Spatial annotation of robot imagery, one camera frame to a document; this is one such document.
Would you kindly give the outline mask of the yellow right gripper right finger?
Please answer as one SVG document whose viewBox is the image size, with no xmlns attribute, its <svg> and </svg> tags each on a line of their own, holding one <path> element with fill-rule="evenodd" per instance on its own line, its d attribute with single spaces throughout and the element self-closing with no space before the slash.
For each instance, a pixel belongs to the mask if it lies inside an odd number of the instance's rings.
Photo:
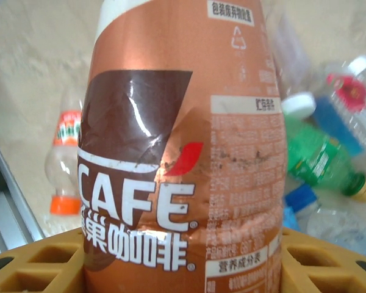
<svg viewBox="0 0 366 293">
<path fill-rule="evenodd" d="M 366 257 L 284 228 L 281 293 L 366 293 Z"/>
</svg>

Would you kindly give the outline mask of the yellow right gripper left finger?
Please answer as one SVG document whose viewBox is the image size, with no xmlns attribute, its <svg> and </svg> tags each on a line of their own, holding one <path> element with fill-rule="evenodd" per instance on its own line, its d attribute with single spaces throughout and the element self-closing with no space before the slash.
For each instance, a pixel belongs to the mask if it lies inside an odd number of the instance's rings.
<svg viewBox="0 0 366 293">
<path fill-rule="evenodd" d="M 86 293 L 80 228 L 0 254 L 0 293 Z"/>
</svg>

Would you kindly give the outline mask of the clear bottle faint dark label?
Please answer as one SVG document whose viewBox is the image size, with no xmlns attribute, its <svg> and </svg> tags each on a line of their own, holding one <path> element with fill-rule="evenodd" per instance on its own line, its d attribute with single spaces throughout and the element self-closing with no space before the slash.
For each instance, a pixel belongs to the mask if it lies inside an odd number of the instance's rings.
<svg viewBox="0 0 366 293">
<path fill-rule="evenodd" d="M 303 184 L 285 196 L 301 232 L 366 256 L 366 224 L 356 215 L 323 206 Z"/>
</svg>

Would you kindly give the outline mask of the green plastic bottle yellow cap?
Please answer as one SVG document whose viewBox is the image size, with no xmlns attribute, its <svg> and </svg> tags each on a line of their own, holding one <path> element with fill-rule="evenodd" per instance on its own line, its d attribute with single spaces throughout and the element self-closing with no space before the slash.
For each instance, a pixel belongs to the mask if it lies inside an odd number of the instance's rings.
<svg viewBox="0 0 366 293">
<path fill-rule="evenodd" d="M 358 171 L 346 148 L 322 130 L 284 116 L 287 173 L 311 187 L 338 192 L 366 202 L 366 173 Z"/>
</svg>

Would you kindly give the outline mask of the orange-label bottle orange cap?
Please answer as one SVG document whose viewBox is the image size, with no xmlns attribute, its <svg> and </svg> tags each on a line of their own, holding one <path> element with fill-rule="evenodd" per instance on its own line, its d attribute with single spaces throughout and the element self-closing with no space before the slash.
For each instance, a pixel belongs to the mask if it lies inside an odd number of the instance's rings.
<svg viewBox="0 0 366 293">
<path fill-rule="evenodd" d="M 77 183 L 81 116 L 82 94 L 76 89 L 65 90 L 52 144 L 45 158 L 45 174 L 54 188 L 49 213 L 58 219 L 77 216 L 81 208 Z"/>
</svg>

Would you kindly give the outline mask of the small red-label bottle white cap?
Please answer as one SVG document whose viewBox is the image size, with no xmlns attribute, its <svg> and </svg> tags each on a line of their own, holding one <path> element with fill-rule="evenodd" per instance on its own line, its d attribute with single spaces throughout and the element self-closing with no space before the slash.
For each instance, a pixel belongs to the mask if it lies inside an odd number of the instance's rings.
<svg viewBox="0 0 366 293">
<path fill-rule="evenodd" d="M 324 66 L 330 101 L 345 126 L 366 149 L 366 55 Z"/>
</svg>

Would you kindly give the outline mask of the brown coffee drink bottle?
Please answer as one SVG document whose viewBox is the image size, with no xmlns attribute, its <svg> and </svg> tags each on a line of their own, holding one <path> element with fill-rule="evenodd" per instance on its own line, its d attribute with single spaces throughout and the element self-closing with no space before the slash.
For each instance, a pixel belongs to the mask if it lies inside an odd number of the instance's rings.
<svg viewBox="0 0 366 293">
<path fill-rule="evenodd" d="M 280 293 L 260 0 L 103 0 L 78 145 L 87 293 Z"/>
</svg>

